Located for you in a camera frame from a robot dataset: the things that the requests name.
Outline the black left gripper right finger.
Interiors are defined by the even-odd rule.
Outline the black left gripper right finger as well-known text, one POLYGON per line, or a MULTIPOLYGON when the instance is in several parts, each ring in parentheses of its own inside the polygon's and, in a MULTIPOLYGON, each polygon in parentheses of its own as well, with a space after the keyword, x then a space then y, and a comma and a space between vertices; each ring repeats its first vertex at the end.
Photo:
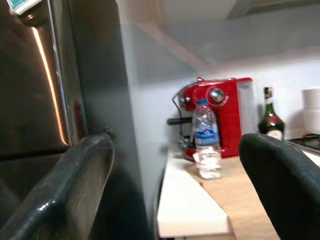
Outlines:
POLYGON ((282 240, 320 238, 320 168, 293 145, 260 133, 241 137, 241 164, 282 240))

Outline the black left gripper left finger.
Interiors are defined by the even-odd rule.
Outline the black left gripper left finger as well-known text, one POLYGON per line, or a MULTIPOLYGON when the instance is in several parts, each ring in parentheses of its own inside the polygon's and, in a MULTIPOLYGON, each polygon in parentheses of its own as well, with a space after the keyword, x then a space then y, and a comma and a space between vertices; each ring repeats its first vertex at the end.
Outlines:
POLYGON ((67 150, 0 229, 2 240, 88 240, 113 168, 111 135, 67 150))

